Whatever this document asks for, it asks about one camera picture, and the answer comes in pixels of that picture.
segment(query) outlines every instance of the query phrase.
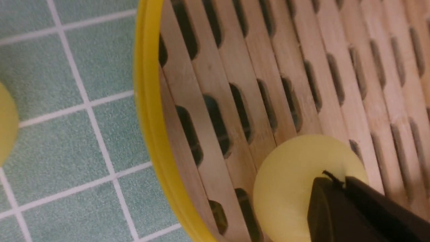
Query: oval hole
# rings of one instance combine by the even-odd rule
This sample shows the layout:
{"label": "oval hole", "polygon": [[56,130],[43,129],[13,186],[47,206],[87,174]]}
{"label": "oval hole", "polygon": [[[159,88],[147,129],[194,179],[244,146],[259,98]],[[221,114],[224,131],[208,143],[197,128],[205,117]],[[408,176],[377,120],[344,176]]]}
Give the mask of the oval hole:
{"label": "oval hole", "polygon": [[349,141],[350,141],[351,150],[354,151],[357,157],[360,158],[361,162],[363,162],[363,157],[361,156],[361,150],[357,142],[355,142],[354,140],[349,140]]}
{"label": "oval hole", "polygon": [[310,91],[312,92],[313,101],[315,102],[316,111],[319,113],[323,106],[318,89],[315,86],[315,73],[311,63],[307,60],[303,61],[304,69],[306,70],[307,80],[309,81]]}
{"label": "oval hole", "polygon": [[330,72],[332,74],[333,83],[335,84],[339,104],[342,106],[345,101],[345,92],[342,87],[341,75],[339,73],[338,64],[332,54],[327,54],[327,61],[329,62]]}
{"label": "oval hole", "polygon": [[176,112],[181,120],[182,128],[184,129],[188,145],[190,146],[191,153],[193,154],[194,162],[196,162],[196,166],[199,166],[203,160],[203,152],[202,147],[200,147],[193,122],[191,121],[190,114],[181,106],[176,106]]}
{"label": "oval hole", "polygon": [[164,67],[167,63],[167,50],[166,50],[166,46],[164,45],[164,40],[160,35],[160,40],[159,40],[159,45],[158,45],[158,62],[160,63],[161,67]]}
{"label": "oval hole", "polygon": [[273,21],[272,21],[272,14],[269,10],[269,3],[267,0],[258,0],[260,2],[260,7],[263,12],[264,17],[264,23],[266,24],[267,32],[269,33],[269,36],[273,36]]}
{"label": "oval hole", "polygon": [[275,132],[278,128],[278,121],[276,120],[275,112],[273,111],[272,101],[267,93],[266,85],[257,79],[258,88],[260,89],[261,97],[263,98],[264,107],[266,108],[267,118],[269,119],[270,127]]}
{"label": "oval hole", "polygon": [[203,98],[205,100],[206,108],[208,109],[212,125],[218,138],[218,143],[221,147],[222,154],[226,158],[229,155],[230,138],[228,137],[227,129],[225,128],[224,121],[222,120],[218,104],[211,96],[203,95]]}
{"label": "oval hole", "polygon": [[239,89],[230,83],[231,93],[233,94],[234,103],[236,104],[237,112],[239,113],[240,123],[242,124],[243,132],[245,133],[248,143],[251,142],[251,126],[249,125],[248,116],[246,114],[245,105],[243,104],[242,95]]}
{"label": "oval hole", "polygon": [[354,66],[355,75],[357,78],[358,88],[360,90],[361,99],[364,100],[367,94],[367,86],[364,79],[364,71],[361,65],[360,55],[354,47],[349,48],[349,53],[351,57],[352,64]]}
{"label": "oval hole", "polygon": [[370,48],[372,50],[373,60],[375,62],[376,72],[378,74],[378,79],[381,84],[382,89],[385,87],[385,74],[384,69],[382,67],[381,55],[379,53],[378,45],[374,40],[370,41]]}
{"label": "oval hole", "polygon": [[391,37],[391,48],[394,53],[394,60],[396,61],[396,69],[399,74],[400,85],[405,85],[405,67],[403,66],[402,54],[399,50],[399,42],[396,37]]}
{"label": "oval hole", "polygon": [[415,121],[412,118],[409,118],[409,123],[411,125],[412,136],[414,138],[415,148],[417,150],[418,161],[420,162],[421,174],[423,176],[424,187],[426,188],[426,195],[427,197],[429,197],[430,195],[429,177],[425,172],[426,166],[425,166],[423,144],[421,143],[421,138],[420,138],[420,133],[418,131],[417,123],[415,123]]}
{"label": "oval hole", "polygon": [[220,24],[212,3],[212,0],[203,0],[205,6],[206,15],[208,16],[209,24],[211,25],[212,34],[214,35],[216,46],[221,46],[222,34]]}
{"label": "oval hole", "polygon": [[221,206],[221,204],[219,204],[218,202],[215,202],[212,200],[208,200],[208,201],[209,201],[209,205],[211,206],[211,209],[212,209],[212,214],[214,215],[214,219],[216,222],[216,226],[218,228],[218,232],[221,235],[224,235],[225,231],[228,228],[227,217],[225,216],[224,209]]}
{"label": "oval hole", "polygon": [[254,212],[252,211],[252,206],[248,195],[243,189],[240,188],[235,189],[235,192],[242,210],[243,217],[245,218],[246,227],[248,228],[249,235],[251,236],[251,241],[258,242],[261,239],[260,228],[257,224],[257,220],[254,217]]}
{"label": "oval hole", "polygon": [[406,196],[408,197],[409,202],[412,200],[412,191],[410,190],[409,184],[409,175],[408,175],[408,167],[406,165],[406,155],[403,150],[402,138],[400,137],[399,129],[391,124],[391,133],[393,134],[394,139],[394,148],[396,149],[397,159],[399,160],[400,173],[402,174],[403,185],[406,189]]}
{"label": "oval hole", "polygon": [[286,0],[288,12],[291,15],[291,18],[294,18],[296,15],[295,5],[292,0]]}
{"label": "oval hole", "polygon": [[384,191],[387,192],[388,191],[386,187],[387,185],[383,182],[383,181],[386,181],[386,178],[387,178],[385,174],[385,171],[387,169],[386,167],[384,167],[384,164],[381,162],[381,160],[383,159],[381,143],[379,142],[379,139],[376,135],[371,133],[370,137],[372,138],[373,148],[375,149],[376,161],[378,163],[378,168],[379,168],[379,174],[381,174],[381,177],[382,177],[382,186],[384,188]]}
{"label": "oval hole", "polygon": [[242,29],[243,37],[246,37],[248,35],[248,23],[246,22],[245,15],[243,14],[242,3],[240,0],[233,0],[233,4],[237,19],[240,23],[240,28]]}
{"label": "oval hole", "polygon": [[415,59],[417,61],[418,73],[420,77],[424,74],[425,71],[425,61],[423,52],[421,49],[420,39],[418,37],[418,33],[414,28],[409,28],[409,33],[411,34],[412,45],[414,47]]}
{"label": "oval hole", "polygon": [[312,7],[315,13],[319,11],[319,0],[312,0]]}
{"label": "oval hole", "polygon": [[296,131],[299,132],[303,124],[300,106],[295,91],[292,88],[291,81],[287,78],[281,78],[284,87],[285,96],[287,97],[288,107],[294,121]]}
{"label": "oval hole", "polygon": [[174,1],[173,9],[182,32],[185,45],[187,46],[188,54],[190,59],[193,60],[197,56],[198,45],[193,28],[191,27],[190,19],[188,18],[187,10],[185,9],[182,0]]}
{"label": "oval hole", "polygon": [[336,5],[338,6],[338,9],[342,9],[342,6],[344,4],[344,0],[336,0]]}

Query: green tile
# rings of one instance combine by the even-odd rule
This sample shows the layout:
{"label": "green tile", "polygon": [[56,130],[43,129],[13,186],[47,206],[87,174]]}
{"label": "green tile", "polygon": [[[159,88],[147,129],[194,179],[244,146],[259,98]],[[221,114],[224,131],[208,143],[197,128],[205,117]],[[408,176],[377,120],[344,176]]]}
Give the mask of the green tile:
{"label": "green tile", "polygon": [[156,239],[150,240],[150,242],[192,242],[187,233],[182,229],[175,230]]}
{"label": "green tile", "polygon": [[66,33],[91,100],[133,89],[133,17]]}
{"label": "green tile", "polygon": [[20,129],[3,168],[20,205],[108,175],[86,111]]}
{"label": "green tile", "polygon": [[122,177],[119,182],[140,237],[178,223],[152,167]]}
{"label": "green tile", "polygon": [[9,200],[7,200],[6,193],[4,192],[4,188],[0,185],[0,213],[10,210]]}
{"label": "green tile", "polygon": [[132,96],[96,106],[94,113],[116,172],[150,160]]}
{"label": "green tile", "polygon": [[82,103],[58,35],[2,46],[0,56],[0,81],[20,120]]}
{"label": "green tile", "polygon": [[54,0],[63,24],[137,7],[138,0]]}
{"label": "green tile", "polygon": [[45,0],[2,0],[0,38],[54,26]]}
{"label": "green tile", "polygon": [[1,242],[25,242],[24,235],[18,225],[15,216],[6,217],[0,220],[0,241]]}
{"label": "green tile", "polygon": [[112,183],[23,212],[33,242],[133,241]]}

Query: white grout line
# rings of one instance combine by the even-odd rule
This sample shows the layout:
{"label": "white grout line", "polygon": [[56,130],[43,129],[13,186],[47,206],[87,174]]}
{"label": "white grout line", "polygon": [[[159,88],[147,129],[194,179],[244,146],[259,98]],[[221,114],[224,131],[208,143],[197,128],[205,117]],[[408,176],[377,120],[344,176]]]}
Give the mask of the white grout line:
{"label": "white grout line", "polygon": [[34,124],[38,124],[38,123],[42,123],[42,122],[48,121],[48,120],[53,119],[53,118],[59,118],[61,116],[65,116],[65,115],[68,115],[68,114],[71,114],[71,113],[74,113],[74,112],[77,112],[77,111],[81,111],[81,110],[84,110],[84,109],[85,109],[85,105],[80,104],[80,105],[77,105],[77,106],[74,106],[74,107],[70,107],[70,108],[67,108],[67,109],[63,109],[63,110],[60,110],[60,111],[56,111],[56,112],[53,112],[53,113],[49,113],[49,114],[45,114],[45,115],[39,116],[37,118],[32,118],[32,119],[20,122],[19,123],[19,127],[20,128],[24,128],[24,127],[27,127],[27,126],[31,126],[31,125],[34,125]]}
{"label": "white grout line", "polygon": [[[101,99],[98,99],[98,100],[91,101],[89,104],[90,104],[91,107],[95,107],[95,106],[98,106],[98,105],[101,105],[101,104],[105,104],[105,103],[108,103],[108,102],[113,102],[113,101],[120,100],[120,99],[129,97],[129,96],[133,96],[133,95],[134,95],[134,91],[133,90],[126,91],[126,92],[123,92],[123,93],[118,93],[118,94],[115,94],[115,95],[112,95],[112,96],[108,96],[108,97],[104,97],[104,98],[101,98]],[[56,112],[48,113],[48,114],[45,114],[45,115],[42,115],[42,116],[39,116],[39,117],[36,117],[36,118],[28,119],[26,121],[22,121],[22,122],[19,123],[19,127],[20,128],[24,128],[24,127],[35,125],[35,124],[38,124],[38,123],[43,123],[43,122],[51,120],[53,118],[59,118],[61,116],[69,115],[69,114],[72,114],[74,112],[84,110],[86,108],[87,108],[86,105],[79,104],[77,106],[73,106],[73,107],[62,109],[62,110],[59,110],[59,111],[56,111]]]}
{"label": "white grout line", "polygon": [[[61,28],[60,17],[58,16],[57,9],[55,8],[54,1],[53,0],[46,0],[46,1],[48,3],[49,10],[51,11],[52,18],[54,19],[55,26],[58,28]],[[94,129],[95,137],[98,141],[98,145],[100,146],[101,153],[102,153],[104,161],[106,163],[107,170],[109,171],[109,173],[111,175],[114,175],[115,174],[114,166],[112,165],[112,161],[111,161],[111,158],[109,156],[108,149],[106,148],[106,145],[104,143],[103,137],[102,137],[101,132],[100,132],[100,128],[98,127],[98,124],[97,124],[97,120],[96,120],[94,112],[91,108],[91,105],[90,105],[90,102],[88,99],[88,94],[86,93],[82,79],[79,75],[79,72],[78,72],[78,69],[76,67],[76,63],[73,59],[73,54],[72,54],[72,51],[70,50],[69,43],[67,41],[64,30],[61,29],[58,32],[58,34],[60,36],[60,40],[61,40],[61,43],[63,45],[67,60],[69,61],[70,68],[72,69],[73,77],[75,78],[79,92],[80,92],[81,97],[83,99],[83,103],[86,106],[92,128]],[[123,193],[121,191],[120,184],[118,183],[118,180],[116,178],[113,180],[113,183],[114,183],[114,187],[115,187],[115,191],[117,193],[118,199],[120,201],[121,208],[122,208],[123,213],[124,213],[124,217],[126,218],[127,224],[129,226],[131,235],[132,235],[134,240],[137,240],[137,239],[139,239],[139,235],[137,233],[137,230],[136,230],[136,227],[133,223],[133,219],[131,217],[130,211],[127,207],[125,198],[124,198]]]}
{"label": "white grout line", "polygon": [[12,207],[12,211],[16,216],[16,220],[18,221],[18,225],[21,228],[22,234],[24,235],[25,242],[32,242],[33,240],[31,239],[30,231],[28,230],[22,213],[18,210],[18,203],[15,199],[15,195],[13,195],[12,188],[7,181],[6,175],[4,174],[3,168],[0,168],[0,181],[3,184],[4,192],[6,193],[7,199],[9,200],[10,206]]}
{"label": "white grout line", "polygon": [[112,96],[108,96],[108,97],[104,97],[104,98],[101,98],[101,99],[98,99],[98,100],[91,101],[90,105],[92,107],[94,107],[94,106],[98,106],[100,104],[105,104],[105,103],[108,103],[108,102],[120,100],[120,99],[129,97],[129,96],[133,96],[133,95],[134,95],[134,91],[133,90],[126,91],[126,92],[123,92],[123,93],[119,93],[119,94],[115,94],[115,95],[112,95]]}
{"label": "white grout line", "polygon": [[39,38],[39,37],[46,36],[49,34],[54,34],[56,32],[57,32],[57,28],[53,27],[53,28],[45,28],[42,30],[38,30],[38,31],[26,33],[26,34],[20,34],[20,35],[15,35],[15,36],[11,36],[11,37],[6,37],[6,38],[0,40],[0,46],[13,44],[13,43],[21,42],[24,40],[31,40],[31,39]]}
{"label": "white grout line", "polygon": [[134,15],[136,15],[136,9],[130,9],[130,10],[122,11],[122,12],[116,12],[116,13],[92,18],[92,19],[86,19],[86,20],[82,20],[82,21],[73,22],[73,23],[66,24],[66,25],[61,26],[61,27],[58,27],[58,26],[57,27],[50,27],[50,28],[45,28],[45,29],[33,31],[30,33],[26,33],[26,34],[19,34],[19,35],[15,35],[15,36],[10,36],[10,37],[6,37],[4,39],[1,39],[0,40],[0,46],[9,45],[9,44],[13,44],[13,43],[17,43],[17,42],[21,42],[21,41],[25,41],[25,40],[40,38],[40,37],[43,37],[43,36],[46,36],[49,34],[54,34],[54,33],[60,32],[60,31],[66,31],[66,30],[71,30],[71,29],[75,29],[75,28],[83,28],[86,26],[100,24],[100,23],[104,23],[104,22],[108,22],[108,21],[112,21],[112,20],[116,20],[116,19],[122,19],[122,18],[130,17],[130,16],[134,16]]}
{"label": "white grout line", "polygon": [[66,25],[63,25],[62,29],[64,31],[66,31],[66,30],[70,30],[70,29],[74,29],[74,28],[82,28],[82,27],[86,27],[89,25],[100,24],[100,23],[104,23],[104,22],[108,22],[108,21],[112,21],[112,20],[116,20],[116,19],[123,19],[126,17],[131,17],[131,16],[136,15],[136,12],[137,12],[136,9],[130,9],[130,10],[122,11],[122,12],[116,12],[116,13],[96,17],[93,19],[87,19],[87,20],[83,20],[83,21],[79,21],[79,22],[66,24]]}
{"label": "white grout line", "polygon": [[[116,174],[108,175],[106,177],[94,180],[92,182],[85,183],[85,184],[80,185],[80,186],[76,186],[76,187],[71,188],[69,190],[65,190],[63,192],[59,192],[57,194],[54,194],[54,195],[51,195],[51,196],[48,196],[48,197],[45,197],[45,198],[42,198],[42,199],[30,202],[30,203],[27,203],[27,204],[24,204],[21,207],[18,207],[18,208],[15,208],[15,209],[12,209],[12,210],[9,210],[9,211],[1,213],[0,214],[0,220],[3,219],[3,218],[9,217],[9,216],[11,216],[13,214],[16,214],[18,212],[24,212],[25,210],[32,209],[32,208],[35,208],[35,207],[38,207],[38,206],[42,206],[43,204],[50,203],[50,202],[53,202],[53,201],[56,201],[56,200],[68,197],[70,195],[76,194],[78,192],[85,191],[87,189],[99,186],[101,184],[104,184],[104,183],[107,183],[107,182],[110,182],[110,181],[113,181],[113,180],[117,180],[120,177],[123,177],[123,176],[129,175],[129,174],[141,171],[143,169],[146,169],[146,168],[150,167],[151,165],[152,165],[152,163],[149,161],[149,162],[140,164],[138,166],[129,168],[127,170],[120,171],[120,172],[118,172]],[[2,173],[1,172],[0,172],[0,180],[2,181],[2,183],[4,185],[5,183],[2,180]]]}
{"label": "white grout line", "polygon": [[168,228],[165,228],[165,229],[163,229],[163,230],[157,231],[157,232],[155,232],[155,233],[153,233],[153,234],[150,234],[150,235],[148,235],[148,236],[145,236],[145,237],[143,237],[143,238],[140,238],[139,240],[137,240],[137,241],[135,241],[135,242],[148,242],[148,241],[151,241],[151,240],[153,240],[153,239],[155,239],[155,238],[158,238],[158,237],[160,237],[160,236],[163,236],[163,235],[165,235],[165,234],[168,234],[168,233],[170,233],[170,232],[172,232],[172,231],[178,230],[178,229],[180,229],[181,227],[182,227],[182,226],[181,226],[181,224],[177,223],[177,224],[172,225],[172,226],[170,226],[170,227],[168,227]]}

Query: yellow ball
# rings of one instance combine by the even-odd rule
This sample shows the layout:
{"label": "yellow ball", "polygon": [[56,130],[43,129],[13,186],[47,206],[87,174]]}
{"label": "yellow ball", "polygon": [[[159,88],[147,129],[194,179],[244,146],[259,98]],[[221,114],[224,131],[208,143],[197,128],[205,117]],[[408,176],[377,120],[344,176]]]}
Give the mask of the yellow ball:
{"label": "yellow ball", "polygon": [[15,103],[0,83],[0,166],[13,149],[18,133],[18,121]]}
{"label": "yellow ball", "polygon": [[344,181],[353,176],[368,183],[360,159],[342,142],[323,135],[303,135],[273,150],[258,171],[254,209],[273,242],[310,242],[307,225],[312,184],[323,170]]}

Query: tiled floor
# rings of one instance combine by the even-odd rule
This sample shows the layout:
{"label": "tiled floor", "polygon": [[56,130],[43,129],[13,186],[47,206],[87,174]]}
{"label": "tiled floor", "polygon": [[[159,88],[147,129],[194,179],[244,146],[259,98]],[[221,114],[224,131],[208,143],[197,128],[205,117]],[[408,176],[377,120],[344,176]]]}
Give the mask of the tiled floor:
{"label": "tiled floor", "polygon": [[132,91],[137,0],[0,1],[0,82],[20,117],[0,169],[1,242],[189,242]]}

